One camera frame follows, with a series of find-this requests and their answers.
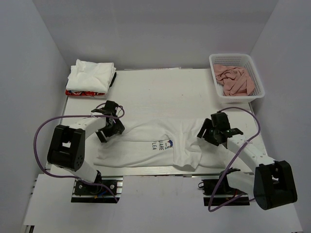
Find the white printed t-shirt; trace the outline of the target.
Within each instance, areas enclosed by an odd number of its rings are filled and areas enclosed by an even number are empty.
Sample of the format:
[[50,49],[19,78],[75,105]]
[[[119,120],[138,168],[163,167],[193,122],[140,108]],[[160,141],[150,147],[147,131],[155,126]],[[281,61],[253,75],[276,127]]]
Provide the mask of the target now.
[[194,171],[199,166],[223,168],[221,149],[197,137],[204,119],[126,121],[122,134],[98,147],[98,166],[173,166]]

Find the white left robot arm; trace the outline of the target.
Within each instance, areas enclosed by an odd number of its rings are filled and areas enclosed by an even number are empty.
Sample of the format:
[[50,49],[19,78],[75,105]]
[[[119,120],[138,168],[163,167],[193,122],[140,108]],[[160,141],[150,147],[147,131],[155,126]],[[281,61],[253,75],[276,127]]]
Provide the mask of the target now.
[[55,127],[47,155],[48,163],[70,172],[75,179],[86,183],[86,188],[93,194],[102,190],[101,174],[85,160],[86,139],[96,134],[101,143],[122,134],[125,130],[118,110],[123,107],[114,101],[93,109],[91,115],[81,116],[71,125]]

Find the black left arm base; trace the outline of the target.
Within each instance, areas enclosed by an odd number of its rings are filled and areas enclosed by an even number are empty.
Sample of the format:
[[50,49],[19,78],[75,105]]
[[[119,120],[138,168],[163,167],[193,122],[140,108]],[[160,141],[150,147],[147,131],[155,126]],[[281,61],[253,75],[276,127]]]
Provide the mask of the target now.
[[[121,197],[123,177],[102,177],[102,184],[116,196]],[[91,186],[76,180],[71,195],[72,203],[117,203],[111,193],[102,186]]]

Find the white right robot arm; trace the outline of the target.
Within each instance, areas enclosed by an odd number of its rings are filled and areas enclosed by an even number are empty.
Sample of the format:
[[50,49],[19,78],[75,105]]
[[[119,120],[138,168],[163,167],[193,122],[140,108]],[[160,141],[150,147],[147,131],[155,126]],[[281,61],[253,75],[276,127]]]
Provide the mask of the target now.
[[230,126],[223,111],[206,118],[197,136],[215,146],[223,145],[235,154],[213,188],[206,181],[201,182],[204,194],[209,196],[209,212],[244,195],[252,196],[263,210],[297,202],[291,165],[260,151],[251,143],[253,137],[246,138],[240,129]]

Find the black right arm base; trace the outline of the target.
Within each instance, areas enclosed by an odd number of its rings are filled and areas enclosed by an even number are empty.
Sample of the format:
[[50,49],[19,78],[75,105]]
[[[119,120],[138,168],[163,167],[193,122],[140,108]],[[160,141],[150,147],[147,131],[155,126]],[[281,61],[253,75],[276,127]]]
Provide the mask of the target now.
[[[203,191],[204,206],[206,207],[208,207],[211,194],[217,182],[218,179],[203,179],[198,183],[198,188]],[[241,193],[242,192],[238,189],[231,187],[224,187],[224,185],[221,184],[215,193],[211,206],[212,207],[219,206],[222,203],[229,201],[232,198],[240,195]],[[250,200],[249,196],[246,194],[241,196],[239,199],[229,203],[228,206],[247,206],[250,205],[249,200]]]

